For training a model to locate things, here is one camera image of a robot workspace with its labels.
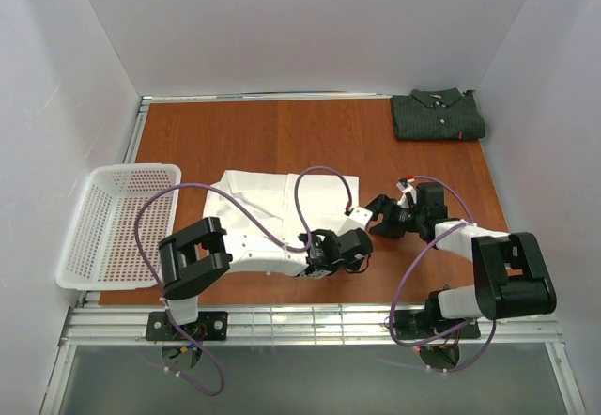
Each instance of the black wire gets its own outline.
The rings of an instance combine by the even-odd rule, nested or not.
[[[343,269],[347,274],[363,274],[369,268],[369,259],[371,258],[371,256],[371,254],[367,255],[367,258],[365,260],[365,268],[363,269],[359,269],[357,271],[353,271],[352,269],[348,269],[347,267],[343,267]]]

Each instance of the gray wall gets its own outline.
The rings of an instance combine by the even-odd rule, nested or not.
[[[140,94],[480,83],[525,0],[90,0]]]
[[[508,223],[532,230],[590,413],[601,407],[601,0],[527,0],[479,91]]]
[[[54,271],[86,175],[138,95],[87,0],[0,0],[0,413],[38,413],[74,293]]]

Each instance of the metal frame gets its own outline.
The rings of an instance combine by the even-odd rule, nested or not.
[[[135,162],[146,115],[152,103],[209,102],[235,100],[324,100],[324,99],[386,99],[376,93],[269,93],[178,98],[141,99],[131,141],[124,163]],[[58,413],[67,388],[73,358],[79,345],[153,346],[147,342],[146,321],[150,312],[162,307],[113,306],[100,307],[99,292],[84,292],[78,307],[71,309],[60,340],[53,373],[40,414]],[[399,309],[419,309],[421,305],[399,304]],[[315,305],[232,305],[207,306],[206,310],[225,310],[229,316],[226,346],[254,345],[385,345],[392,340],[384,326],[389,306],[365,304]],[[490,332],[490,322],[479,320],[483,338],[464,340],[482,343]],[[585,414],[585,408],[569,362],[565,355],[560,327],[553,315],[532,316],[502,321],[498,324],[493,343],[543,343],[570,415]]]

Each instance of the black mounting base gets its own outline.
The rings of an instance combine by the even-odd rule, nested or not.
[[[463,319],[442,319],[434,323],[428,321],[422,310],[397,310],[394,312],[394,329],[400,340],[421,340],[431,337],[436,332],[443,332],[456,326]],[[463,339],[480,338],[478,322],[469,324],[460,331]]]
[[[220,341],[227,338],[227,312],[198,312],[198,319],[181,326],[192,337],[203,341]],[[185,340],[174,328],[165,312],[151,312],[146,324],[149,342]]]

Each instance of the brown wooden surface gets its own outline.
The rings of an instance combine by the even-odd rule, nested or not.
[[[299,173],[325,164],[359,177],[360,203],[378,194],[398,197],[406,174],[440,178],[469,204],[481,226],[505,230],[499,200],[478,142],[397,142],[388,100],[286,100],[151,105],[137,162],[174,163],[182,182],[214,183],[226,169]],[[181,191],[174,231],[197,221],[205,192]],[[463,212],[447,194],[451,216]],[[205,304],[390,302],[411,260],[424,247],[417,235],[372,237],[365,274],[343,272],[320,280],[259,273],[226,274],[201,295]],[[402,295],[423,302],[445,284],[473,282],[469,261],[433,251]],[[100,304],[155,304],[156,288],[103,292]]]

